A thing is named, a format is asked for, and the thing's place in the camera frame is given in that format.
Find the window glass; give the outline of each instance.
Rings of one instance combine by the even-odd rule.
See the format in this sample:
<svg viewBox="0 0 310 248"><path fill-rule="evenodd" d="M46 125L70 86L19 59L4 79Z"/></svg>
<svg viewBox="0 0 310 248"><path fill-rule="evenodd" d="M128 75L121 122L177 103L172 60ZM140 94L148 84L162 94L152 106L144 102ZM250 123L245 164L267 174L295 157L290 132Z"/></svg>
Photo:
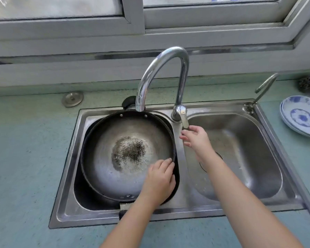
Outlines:
<svg viewBox="0 0 310 248"><path fill-rule="evenodd" d="M276 0L143 0L144 7L172 6L172 5L192 5L192 4L211 4L222 2L266 2Z"/></svg>
<svg viewBox="0 0 310 248"><path fill-rule="evenodd" d="M0 0L0 19L119 15L120 0Z"/></svg>

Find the teal countertop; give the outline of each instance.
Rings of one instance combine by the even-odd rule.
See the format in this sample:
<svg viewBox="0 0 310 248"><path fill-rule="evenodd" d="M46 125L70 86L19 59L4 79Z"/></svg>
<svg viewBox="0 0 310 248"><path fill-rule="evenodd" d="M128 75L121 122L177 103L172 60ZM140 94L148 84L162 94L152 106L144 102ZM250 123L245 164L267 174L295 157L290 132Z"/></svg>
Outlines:
<svg viewBox="0 0 310 248"><path fill-rule="evenodd" d="M253 97L259 83L189 86L183 102ZM173 103L177 88L151 89L146 104ZM63 172L78 111L120 106L135 90L85 93L74 108L62 94L0 97L0 247L98 247L114 225L49 229L48 223ZM310 138L286 127L280 101L299 94L292 81L277 81L261 107L310 191ZM306 210L275 213L310 247ZM226 217L151 222L141 247L240 247Z"/></svg>

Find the stainless steel sink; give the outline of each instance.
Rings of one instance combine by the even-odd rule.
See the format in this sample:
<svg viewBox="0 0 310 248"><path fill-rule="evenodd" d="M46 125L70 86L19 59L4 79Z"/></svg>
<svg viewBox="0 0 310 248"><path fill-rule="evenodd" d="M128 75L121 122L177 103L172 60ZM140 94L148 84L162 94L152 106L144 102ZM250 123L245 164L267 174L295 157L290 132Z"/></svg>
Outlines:
<svg viewBox="0 0 310 248"><path fill-rule="evenodd" d="M310 194L296 174L264 113L243 110L247 101L185 104L190 125L208 133L215 151L242 182L272 211L304 209ZM189 148L179 139L182 124L171 119L173 104L151 105L146 110L160 116L171 128L179 169L176 190L151 220L168 220L223 215L207 173ZM119 221L119 204L102 198L83 178L79 155L84 136L97 120L120 107L80 110L66 165L55 200L49 227L112 224Z"/></svg>

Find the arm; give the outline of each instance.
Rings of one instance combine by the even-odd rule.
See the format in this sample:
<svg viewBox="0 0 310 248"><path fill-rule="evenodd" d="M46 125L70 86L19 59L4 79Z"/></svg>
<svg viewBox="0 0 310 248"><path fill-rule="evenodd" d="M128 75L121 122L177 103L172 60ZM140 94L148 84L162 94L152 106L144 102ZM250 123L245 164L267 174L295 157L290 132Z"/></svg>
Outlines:
<svg viewBox="0 0 310 248"><path fill-rule="evenodd" d="M100 248L137 248L154 210L172 193L175 177L172 159L158 160L148 170L142 190L131 208Z"/></svg>
<svg viewBox="0 0 310 248"><path fill-rule="evenodd" d="M303 248L295 236L238 179L213 150L199 126L183 130L180 138L193 148L207 173L224 212L243 248Z"/></svg>

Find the blue and white plate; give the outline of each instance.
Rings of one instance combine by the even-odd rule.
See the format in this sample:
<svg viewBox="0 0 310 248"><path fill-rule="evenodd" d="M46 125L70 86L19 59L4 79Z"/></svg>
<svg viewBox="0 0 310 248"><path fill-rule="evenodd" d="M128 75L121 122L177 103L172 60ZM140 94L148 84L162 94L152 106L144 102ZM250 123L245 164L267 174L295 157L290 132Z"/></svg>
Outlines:
<svg viewBox="0 0 310 248"><path fill-rule="evenodd" d="M310 97L290 96L282 101L280 111L284 122L290 128L310 136Z"/></svg>

